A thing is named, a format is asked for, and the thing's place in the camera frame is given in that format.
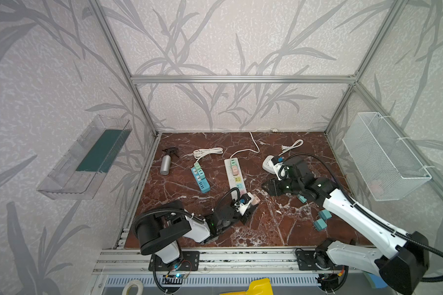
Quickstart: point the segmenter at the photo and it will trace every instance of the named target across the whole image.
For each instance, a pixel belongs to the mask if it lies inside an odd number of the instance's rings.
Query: leaf pattern wallpaper
[[[392,0],[101,3],[133,75],[349,75]],[[139,85],[154,123],[165,131],[323,131],[345,89],[319,84]]]
[[[443,175],[443,0],[408,1],[361,83]],[[408,231],[418,230],[443,251],[443,200],[429,184],[398,201],[377,202],[370,195],[342,143],[360,111],[371,110],[353,95],[329,133],[350,188],[379,216]],[[432,254],[430,261],[430,275],[443,274],[443,259]],[[443,282],[421,283],[414,293],[438,290],[443,293]]]
[[[37,192],[97,114],[133,131],[95,197]],[[153,141],[86,1],[0,0],[0,294],[81,294]]]

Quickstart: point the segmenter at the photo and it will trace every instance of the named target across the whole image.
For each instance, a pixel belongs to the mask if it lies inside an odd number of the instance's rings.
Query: white cable
[[[259,127],[259,128],[257,128],[256,130],[253,130],[253,131],[251,131],[251,132],[256,132],[256,131],[258,131],[258,130],[260,130],[260,129],[269,129],[269,130],[272,131],[272,132],[278,132],[278,130],[277,130],[276,128],[269,128],[269,127]]]
[[[250,150],[250,151],[253,151],[253,152],[255,152],[255,153],[259,153],[259,152],[260,152],[259,146],[257,145],[256,141],[254,140],[253,134],[252,134],[251,132],[250,132],[249,134],[251,134],[251,138],[253,139],[253,142],[254,142],[254,144],[255,144],[256,147],[257,147],[257,151],[255,151],[255,150],[251,150],[251,149],[238,150],[238,151],[236,151],[234,154],[231,155],[230,159],[231,159],[234,155],[236,155],[237,153],[239,153],[239,152],[241,152],[241,151],[247,151],[247,150]]]
[[[304,141],[299,139],[296,142],[294,142],[294,144],[291,146],[282,145],[282,152],[279,154],[279,156],[282,155],[284,152],[288,152],[289,150],[295,149],[303,144],[304,144]]]
[[[184,157],[192,156],[193,155],[194,158],[197,159],[197,161],[195,161],[195,163],[196,163],[201,158],[203,158],[203,157],[205,157],[206,155],[209,155],[209,154],[223,154],[223,149],[219,148],[219,147],[212,148],[212,149],[198,149],[198,150],[194,150],[194,152],[191,153],[191,154],[185,155]]]

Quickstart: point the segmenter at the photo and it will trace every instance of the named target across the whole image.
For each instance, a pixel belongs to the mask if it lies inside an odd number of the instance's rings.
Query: marble tabletop
[[[351,226],[339,217],[327,221],[327,228],[318,232],[313,227],[313,221],[323,208],[315,203],[302,204],[296,196],[269,196],[261,189],[261,184],[274,175],[262,169],[262,162],[268,155],[278,155],[281,145],[292,145],[297,139],[304,144],[286,152],[289,156],[296,152],[307,152],[321,156],[331,165],[340,182],[348,190],[343,174],[322,132],[282,132],[282,133],[253,133],[259,145],[260,153],[243,151],[236,154],[244,176],[248,192],[260,198],[260,204],[251,220],[244,226],[238,222],[219,239],[207,245],[200,245],[188,238],[180,238],[181,247],[230,247],[230,246],[316,246],[327,237],[349,243],[355,239],[358,244],[369,245],[370,242],[357,233]],[[166,176],[159,173],[164,153],[163,149],[178,147],[179,156],[172,157],[170,173]],[[222,147],[224,154],[211,154],[202,158],[199,163],[206,174],[211,190],[201,193],[190,168],[195,159],[184,156],[199,148]],[[181,200],[185,209],[195,215],[207,215],[226,192],[229,190],[224,159],[237,150],[251,148],[256,150],[248,132],[230,133],[164,133],[161,137],[150,174],[142,192],[141,200],[136,209],[136,215],[158,207],[159,205]],[[324,166],[313,158],[306,158],[309,168],[316,177],[331,178]],[[139,248],[139,242],[130,233],[125,248]]]

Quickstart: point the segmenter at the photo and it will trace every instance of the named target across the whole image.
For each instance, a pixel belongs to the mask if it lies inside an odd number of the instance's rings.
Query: silver spray bottle
[[[170,157],[170,155],[171,154],[173,154],[173,155],[175,155],[176,157],[179,157],[179,156],[177,156],[177,148],[176,147],[171,147],[171,148],[168,148],[168,149],[165,149],[165,150],[162,150],[162,151],[164,151],[165,153],[166,153],[166,155],[164,156],[164,157],[162,157],[162,162],[161,162],[161,170],[160,170],[160,173],[162,174],[162,175],[167,175],[167,174],[169,174],[169,169],[170,169],[170,161],[171,161],[171,157]]]

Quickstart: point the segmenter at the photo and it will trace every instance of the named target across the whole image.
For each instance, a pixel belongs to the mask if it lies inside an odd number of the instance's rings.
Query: black cable
[[[287,166],[282,165],[282,167],[279,169],[278,175],[280,179],[282,180],[286,179],[289,176],[287,174]]]
[[[237,187],[233,187],[232,189],[230,189],[223,197],[221,197],[221,199],[218,201],[217,205],[215,206],[215,209],[218,209],[218,207],[220,206],[221,202],[223,201],[224,198],[226,198],[227,196],[231,196],[231,193],[236,191],[236,194],[238,195],[238,198],[236,199],[236,202],[238,202],[241,199],[241,192],[239,192],[239,188]]]
[[[204,224],[205,221],[201,220],[200,218],[196,217],[196,216],[192,216],[192,214],[190,214],[189,212],[182,210],[182,209],[170,209],[170,208],[163,208],[163,209],[153,209],[153,210],[149,210],[146,211],[143,214],[140,214],[138,216],[135,217],[135,220],[133,221],[132,225],[131,225],[131,231],[133,232],[133,234],[135,235],[136,238],[138,238],[138,226],[140,221],[145,218],[148,217],[149,215],[154,215],[156,213],[178,213],[178,214],[183,214],[187,217],[190,217],[193,221],[198,222],[200,224]]]
[[[341,287],[344,285],[344,283],[346,282],[346,279],[348,278],[348,272],[349,272],[349,266],[345,265],[345,266],[344,266],[344,273],[343,273],[343,275],[341,276],[341,277],[343,278],[343,280],[341,280],[341,282],[339,282],[338,286],[337,286],[336,288],[334,288],[334,289],[333,289],[331,292],[329,292],[329,293],[332,293],[332,292],[334,292],[334,291],[337,291],[339,288],[341,288]]]
[[[341,183],[339,182],[339,180],[336,178],[335,174],[333,173],[333,171],[331,171],[331,168],[330,168],[328,165],[326,165],[326,163],[325,163],[322,159],[320,159],[319,157],[317,157],[317,156],[315,156],[315,155],[312,155],[312,154],[308,154],[308,153],[300,152],[300,153],[293,154],[293,155],[290,156],[288,159],[290,159],[291,157],[301,156],[301,155],[305,155],[305,156],[313,157],[313,158],[319,160],[320,163],[322,163],[323,166],[325,166],[325,168],[326,168],[326,169],[328,170],[328,172],[331,174],[331,177],[333,177],[333,179],[335,180],[335,182],[336,182],[338,188],[341,190],[341,192],[342,192],[343,195],[346,197],[346,199],[348,200],[348,202],[351,203],[351,205],[352,205],[354,208],[356,208],[357,210],[359,210],[360,213],[366,215],[370,220],[374,221],[376,224],[380,225],[380,226],[383,227],[385,230],[387,230],[388,232],[390,232],[390,233],[392,233],[392,234],[398,236],[399,238],[404,239],[404,240],[406,240],[406,241],[408,241],[408,242],[410,242],[410,243],[413,243],[413,244],[415,244],[415,245],[417,245],[417,246],[419,246],[419,247],[421,247],[421,248],[423,248],[423,249],[425,249],[425,250],[427,250],[427,251],[430,251],[431,253],[434,253],[434,254],[436,254],[436,255],[438,255],[438,256],[440,256],[440,257],[443,258],[443,252],[442,252],[442,251],[440,251],[440,250],[438,250],[438,249],[435,249],[435,248],[433,248],[433,247],[431,247],[431,246],[429,246],[429,245],[425,245],[425,244],[422,244],[422,243],[420,243],[420,242],[417,242],[417,241],[415,241],[414,239],[410,238],[409,236],[404,235],[403,233],[396,232],[392,227],[387,226],[387,225],[384,224],[382,221],[380,221],[380,220],[378,220],[377,218],[375,218],[374,216],[370,215],[370,214],[369,214],[366,210],[364,210],[361,206],[357,206],[357,203],[353,200],[353,198],[351,198],[351,197],[346,193],[346,191],[344,190],[343,186],[341,185]],[[421,281],[422,281],[422,282],[425,282],[425,283],[438,283],[438,282],[443,282],[443,275],[441,275],[441,276],[437,276],[437,277],[422,278]]]
[[[159,283],[158,277],[157,277],[157,275],[156,275],[156,267],[155,267],[155,266],[154,266],[154,268],[153,268],[153,278],[154,278],[154,282],[156,283],[156,286],[159,288],[159,290],[161,290],[162,292],[164,292],[164,294],[173,294],[173,293],[177,292],[177,291],[180,289],[180,287],[178,287],[177,290],[174,291],[174,292],[169,292],[168,289],[164,289],[164,288],[161,286],[161,284]]]

